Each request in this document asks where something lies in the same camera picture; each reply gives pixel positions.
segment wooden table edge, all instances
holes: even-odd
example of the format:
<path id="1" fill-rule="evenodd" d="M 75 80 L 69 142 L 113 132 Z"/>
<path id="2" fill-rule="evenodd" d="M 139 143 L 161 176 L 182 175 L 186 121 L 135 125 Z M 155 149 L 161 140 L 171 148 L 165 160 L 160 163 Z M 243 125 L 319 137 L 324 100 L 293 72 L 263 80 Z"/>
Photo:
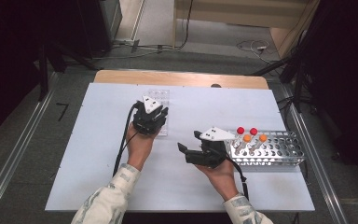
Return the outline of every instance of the wooden table edge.
<path id="1" fill-rule="evenodd" d="M 150 70 L 101 70 L 95 75 L 94 83 L 192 87 L 211 87 L 218 84 L 222 88 L 269 90 L 263 77 Z"/>

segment cable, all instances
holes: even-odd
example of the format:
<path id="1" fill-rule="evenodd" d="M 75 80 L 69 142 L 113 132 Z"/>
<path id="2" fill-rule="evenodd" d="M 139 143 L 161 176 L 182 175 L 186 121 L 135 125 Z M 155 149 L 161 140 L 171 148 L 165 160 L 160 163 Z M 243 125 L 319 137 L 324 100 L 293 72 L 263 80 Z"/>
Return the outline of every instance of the cable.
<path id="1" fill-rule="evenodd" d="M 284 126 L 286 126 L 287 131 L 290 132 L 289 123 L 287 122 L 287 115 L 289 114 L 290 106 L 292 105 L 293 101 L 289 101 L 282 109 L 284 109 L 283 112 L 283 123 Z"/>
<path id="2" fill-rule="evenodd" d="M 182 0 L 182 8 L 185 8 L 185 0 Z M 182 10 L 182 22 L 181 22 L 181 27 L 182 27 L 182 39 L 185 39 L 186 38 L 186 35 L 185 35 L 185 27 L 184 27 L 184 17 L 185 17 L 185 11 Z"/>
<path id="3" fill-rule="evenodd" d="M 295 218 L 293 219 L 292 224 L 300 224 L 300 214 L 296 213 Z"/>
<path id="4" fill-rule="evenodd" d="M 182 43 L 182 45 L 178 49 L 182 49 L 185 46 L 185 44 L 187 43 L 187 40 L 188 40 L 188 25 L 190 24 L 190 15 L 191 15 L 191 9 L 193 8 L 193 2 L 194 2 L 194 0 L 191 0 L 190 7 L 188 9 L 188 14 L 187 14 L 186 38 L 185 38 L 185 41 Z"/>
<path id="5" fill-rule="evenodd" d="M 121 155 L 123 154 L 123 151 L 124 151 L 124 148 L 127 146 L 127 144 L 125 146 L 124 145 L 124 142 L 126 140 L 126 136 L 127 136 L 127 130 L 129 129 L 129 125 L 130 125 L 130 119 L 131 119 L 131 114 L 132 114 L 132 111 L 134 108 L 137 108 L 138 105 L 140 104 L 140 102 L 138 101 L 137 103 L 135 103 L 131 109 L 130 109 L 130 112 L 129 112 L 129 115 L 127 116 L 127 121 L 126 121 L 126 127 L 124 129 L 124 133 L 123 133 L 123 138 L 121 139 L 121 145 L 120 145 L 120 148 L 119 148 L 119 151 L 118 151 L 118 154 L 117 154 L 117 157 L 116 157 L 116 163 L 115 163 L 115 169 L 113 170 L 113 175 L 116 174 L 117 172 L 117 169 L 118 169 L 118 166 L 119 166 L 119 163 L 120 163 L 120 160 L 121 160 Z"/>
<path id="6" fill-rule="evenodd" d="M 304 169 L 305 169 L 305 174 L 304 174 L 305 183 L 309 186 L 310 182 L 308 180 L 309 171 L 308 171 L 307 161 L 303 161 L 302 163 L 304 163 Z"/>
<path id="7" fill-rule="evenodd" d="M 160 53 L 162 51 L 167 51 L 167 50 L 161 50 L 161 51 L 153 51 L 153 52 L 148 52 L 148 53 L 144 53 L 144 54 L 138 54 L 138 55 L 132 55 L 132 56 L 122 56 L 122 57 L 104 57 L 104 58 L 95 58 L 95 59 L 129 59 L 129 58 L 139 58 L 139 57 L 143 57 L 145 55 L 149 55 L 149 54 L 155 54 L 155 53 Z"/>
<path id="8" fill-rule="evenodd" d="M 285 109 L 287 106 L 290 106 L 291 103 L 292 103 L 291 100 L 287 101 L 286 105 L 284 105 L 283 107 L 279 108 L 279 110 L 281 111 L 281 110 Z"/>
<path id="9" fill-rule="evenodd" d="M 279 73 L 278 71 L 277 71 L 277 69 L 278 68 L 274 68 L 274 71 L 278 74 L 278 76 L 280 76 L 281 75 L 281 73 Z"/>
<path id="10" fill-rule="evenodd" d="M 286 41 L 286 38 L 295 30 L 295 28 L 296 28 L 296 27 L 298 26 L 298 24 L 300 23 L 301 18 L 302 18 L 302 16 L 303 16 L 304 13 L 305 13 L 305 9 L 307 8 L 307 6 L 308 6 L 309 3 L 310 3 L 310 0 L 308 0 L 308 2 L 307 2 L 307 4 L 305 5 L 303 11 L 301 12 L 301 16 L 300 16 L 300 18 L 298 19 L 296 25 L 295 25 L 295 26 L 289 31 L 289 33 L 287 33 L 287 35 L 284 37 L 284 39 L 283 39 L 281 45 L 278 47 L 278 51 L 281 49 L 281 47 L 282 47 L 284 41 Z"/>
<path id="11" fill-rule="evenodd" d="M 246 42 L 250 42 L 250 41 L 252 41 L 252 42 L 251 42 L 251 44 L 250 44 L 249 49 L 244 49 L 244 48 L 242 47 L 242 44 L 243 44 L 243 43 L 246 43 Z M 254 49 L 254 44 L 255 44 L 255 43 L 263 43 L 263 45 L 262 45 L 261 47 L 264 47 L 264 48 L 262 48 L 262 49 L 259 51 L 259 53 L 257 53 L 257 52 L 255 51 L 255 49 Z M 276 51 L 272 51 L 272 52 L 269 52 L 269 51 L 267 50 L 267 48 L 269 47 L 269 42 L 268 42 L 267 40 L 244 40 L 244 41 L 241 41 L 240 43 L 238 43 L 238 44 L 236 45 L 236 47 L 237 47 L 237 49 L 240 49 L 240 50 L 243 50 L 243 51 L 251 51 L 257 58 L 259 58 L 261 61 L 265 62 L 266 64 L 272 64 L 272 63 L 278 62 L 278 61 L 268 61 L 268 60 L 266 60 L 266 59 L 264 59 L 264 58 L 261 57 L 261 54 L 262 54 L 263 52 L 267 52 L 267 53 L 269 53 L 269 54 L 278 52 L 277 50 L 276 50 Z M 276 69 L 274 69 L 274 71 L 278 74 L 278 76 L 281 75 Z"/>
<path id="12" fill-rule="evenodd" d="M 293 100 L 294 98 L 295 98 L 294 96 L 289 96 L 289 97 L 287 97 L 287 98 L 283 98 L 283 99 L 277 101 L 277 104 L 280 104 L 280 103 L 282 103 L 283 101 L 291 101 L 291 100 Z M 302 98 L 301 98 L 301 102 L 302 102 L 302 103 L 310 104 L 311 101 L 309 101 L 309 100 L 310 100 L 310 98 L 309 98 L 309 97 L 306 97 L 306 96 L 302 96 Z"/>
<path id="13" fill-rule="evenodd" d="M 136 134 L 138 134 L 139 132 L 136 132 L 133 136 L 131 136 L 131 138 L 129 138 L 129 140 L 127 141 L 126 145 L 124 145 L 124 147 L 122 148 L 122 150 L 124 150 L 124 148 L 126 148 L 127 144 L 130 142 L 130 140 L 135 137 Z"/>
<path id="14" fill-rule="evenodd" d="M 249 201 L 248 186 L 246 184 L 246 177 L 243 176 L 242 169 L 240 168 L 240 166 L 234 160 L 232 160 L 229 157 L 228 153 L 226 153 L 226 160 L 230 161 L 234 165 L 235 169 L 237 169 L 238 173 L 240 174 L 240 178 L 241 178 L 241 182 L 242 182 L 243 195 Z"/>

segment floor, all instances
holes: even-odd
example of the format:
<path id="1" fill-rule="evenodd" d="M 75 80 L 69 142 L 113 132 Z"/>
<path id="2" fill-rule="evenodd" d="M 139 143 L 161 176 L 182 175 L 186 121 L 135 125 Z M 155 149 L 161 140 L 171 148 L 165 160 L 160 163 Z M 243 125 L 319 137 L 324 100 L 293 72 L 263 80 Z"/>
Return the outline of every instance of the floor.
<path id="1" fill-rule="evenodd" d="M 164 1 L 160 6 L 167 6 L 171 3 L 172 1 Z M 156 19 L 153 19 L 156 15 L 153 10 L 157 10 L 157 0 L 146 0 L 144 7 L 145 10 L 134 39 L 139 39 L 142 45 L 170 44 L 171 38 L 168 35 L 172 33 L 169 31 L 170 21 L 160 20 L 161 25 L 150 25 L 151 21 Z M 198 34 L 199 29 L 206 30 Z M 204 32 L 209 33 L 207 36 L 201 35 Z M 273 54 L 275 46 L 271 44 L 266 28 L 234 27 L 227 24 L 192 21 L 189 34 L 186 48 L 180 51 L 171 50 L 157 54 L 155 50 L 138 49 L 131 53 L 130 47 L 117 46 L 105 57 L 94 59 L 91 62 L 103 66 L 105 69 L 147 69 L 248 75 L 268 64 L 263 59 L 268 62 L 279 60 L 279 57 Z M 250 43 L 256 40 L 262 41 L 254 42 L 254 44 L 269 42 L 269 51 L 252 51 Z M 242 41 L 247 42 L 243 42 L 242 48 L 239 48 L 237 44 Z M 69 223 L 74 215 L 73 212 L 47 213 L 44 211 L 54 176 L 60 166 L 84 94 L 95 76 L 95 71 L 90 71 L 81 64 L 72 60 L 68 60 L 68 64 L 69 67 L 65 74 L 57 74 L 56 84 L 51 85 L 53 92 L 46 103 L 44 114 L 22 151 L 21 159 L 12 173 L 10 182 L 3 186 L 4 194 L 0 195 L 2 196 L 0 198 L 0 223 Z M 271 71 L 263 76 L 268 81 L 277 101 L 286 97 L 285 90 L 292 89 L 290 84 L 283 85 L 278 81 L 277 76 L 281 71 L 282 69 L 276 69 L 276 71 Z M 33 116 L 34 109 L 38 106 L 38 91 L 38 87 L 31 91 L 0 128 L 0 172 L 13 148 L 16 148 L 22 131 L 26 129 L 28 120 Z M 63 116 L 62 105 L 68 105 Z M 336 155 L 336 150 L 324 123 L 317 114 L 313 113 L 312 107 L 302 105 L 302 108 L 301 116 L 315 145 L 320 162 L 340 201 L 347 222 L 339 222 L 332 218 L 331 208 L 327 206 L 321 191 L 320 180 L 315 174 L 317 170 L 308 162 L 309 190 L 316 211 L 301 213 L 301 223 L 358 223 L 358 167 L 340 159 L 332 160 L 332 156 Z M 288 126 L 291 129 L 297 128 L 294 118 L 290 114 L 287 116 Z M 306 175 L 304 165 L 305 163 L 301 165 L 301 168 Z M 292 223 L 295 216 L 293 213 L 266 214 L 274 223 Z M 139 222 L 139 219 L 142 219 L 144 223 L 200 223 L 201 221 L 229 223 L 226 214 L 133 213 L 127 214 L 123 223 L 135 223 Z"/>

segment black stand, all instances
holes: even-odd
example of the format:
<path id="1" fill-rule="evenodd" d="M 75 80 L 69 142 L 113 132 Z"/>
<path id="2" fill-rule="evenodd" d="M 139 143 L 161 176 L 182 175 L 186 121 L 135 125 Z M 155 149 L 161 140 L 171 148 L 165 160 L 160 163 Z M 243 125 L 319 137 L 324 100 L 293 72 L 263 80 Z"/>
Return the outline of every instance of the black stand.
<path id="1" fill-rule="evenodd" d="M 311 41 L 315 41 L 313 38 L 318 31 L 318 28 L 321 26 L 324 19 L 327 17 L 330 11 L 330 7 L 321 6 L 324 1 L 321 1 L 318 9 L 315 13 L 315 17 L 312 20 L 310 28 L 307 31 L 307 34 L 302 38 L 302 36 L 298 39 L 297 46 L 294 49 L 294 52 L 287 56 L 286 58 L 281 59 L 276 63 L 272 63 L 271 65 L 251 74 L 251 76 L 263 76 L 266 73 L 279 68 L 286 64 L 283 69 L 283 72 L 279 76 L 281 83 L 288 83 L 293 79 L 295 74 L 296 76 L 296 85 L 295 85 L 295 95 L 293 103 L 296 107 L 298 113 L 301 113 L 299 108 L 300 96 L 301 96 L 301 88 L 304 81 L 304 56 L 307 51 L 307 48 L 310 46 Z"/>
<path id="2" fill-rule="evenodd" d="M 64 73 L 66 64 L 62 58 L 63 54 L 70 56 L 90 70 L 98 71 L 103 69 L 87 62 L 81 56 L 57 42 L 47 42 L 39 49 L 40 95 L 38 101 L 42 101 L 48 93 L 48 60 L 53 66 L 54 71 Z"/>

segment white sleeve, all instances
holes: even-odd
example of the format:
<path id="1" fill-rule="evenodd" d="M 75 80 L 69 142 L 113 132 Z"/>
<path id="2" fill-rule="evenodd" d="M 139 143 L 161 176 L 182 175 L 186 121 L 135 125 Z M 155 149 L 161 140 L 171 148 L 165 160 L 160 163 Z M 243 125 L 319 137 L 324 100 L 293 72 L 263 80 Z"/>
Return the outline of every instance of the white sleeve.
<path id="1" fill-rule="evenodd" d="M 140 174 L 136 168 L 121 164 L 109 185 L 95 191 L 83 203 L 72 223 L 121 223 Z"/>
<path id="2" fill-rule="evenodd" d="M 272 224 L 264 214 L 256 212 L 242 194 L 223 203 L 233 224 Z"/>

